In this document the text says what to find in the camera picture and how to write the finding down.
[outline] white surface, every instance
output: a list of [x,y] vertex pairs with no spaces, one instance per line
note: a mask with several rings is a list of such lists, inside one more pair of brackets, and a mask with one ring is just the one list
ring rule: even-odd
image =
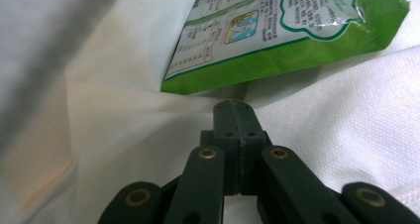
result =
[[[409,1],[384,52],[180,96],[158,90],[194,0],[1,0],[0,222],[97,222],[130,182],[178,176],[230,97],[326,185],[367,181],[420,215],[420,0]],[[261,223],[255,199],[228,197],[224,222]]]

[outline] white cloth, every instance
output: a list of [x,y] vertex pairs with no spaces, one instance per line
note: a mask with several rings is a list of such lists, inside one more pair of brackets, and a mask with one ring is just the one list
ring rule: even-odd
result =
[[[228,98],[254,106],[327,186],[370,182],[420,215],[420,0],[409,1],[383,52],[181,96],[158,90],[194,0],[1,0],[0,223],[97,222],[125,185],[181,174]],[[224,222],[261,223],[256,200],[227,197]]]

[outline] green package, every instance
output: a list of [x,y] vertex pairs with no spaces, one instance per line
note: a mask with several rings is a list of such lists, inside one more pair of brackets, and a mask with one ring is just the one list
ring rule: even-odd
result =
[[385,49],[406,0],[197,0],[161,91],[189,94]]

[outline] black plastic part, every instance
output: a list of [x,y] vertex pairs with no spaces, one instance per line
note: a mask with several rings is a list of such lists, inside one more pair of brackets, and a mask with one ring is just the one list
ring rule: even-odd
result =
[[106,207],[99,224],[153,224],[161,201],[160,189],[148,182],[135,182],[121,189]]
[[217,147],[194,149],[179,180],[164,223],[218,224],[223,217],[224,153]]
[[284,223],[359,223],[291,150],[268,147],[262,151],[262,172],[269,191],[285,215]]
[[162,224],[166,216],[167,210],[169,209],[170,203],[172,202],[173,195],[175,194],[176,188],[178,187],[181,176],[178,176],[171,182],[167,183],[160,189],[161,202],[158,208],[157,214],[155,215],[154,224]]
[[286,216],[280,208],[274,195],[269,191],[269,187],[262,186],[260,194],[257,198],[257,210],[263,224],[287,224]]
[[368,183],[356,182],[345,185],[342,199],[362,223],[420,223],[420,219],[394,197]]
[[213,136],[202,132],[201,145],[212,144],[225,152],[225,195],[256,195],[255,163],[267,140],[253,108],[240,101],[225,101],[214,106],[213,113]]
[[265,146],[266,147],[272,146],[272,142],[271,142],[271,139],[268,136],[268,133],[266,131],[263,131],[263,133],[265,134]]

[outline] plastic bag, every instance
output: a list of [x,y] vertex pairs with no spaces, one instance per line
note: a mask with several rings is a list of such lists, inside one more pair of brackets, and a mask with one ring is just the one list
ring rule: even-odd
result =
[[406,0],[197,0],[161,91],[189,94],[385,49]]

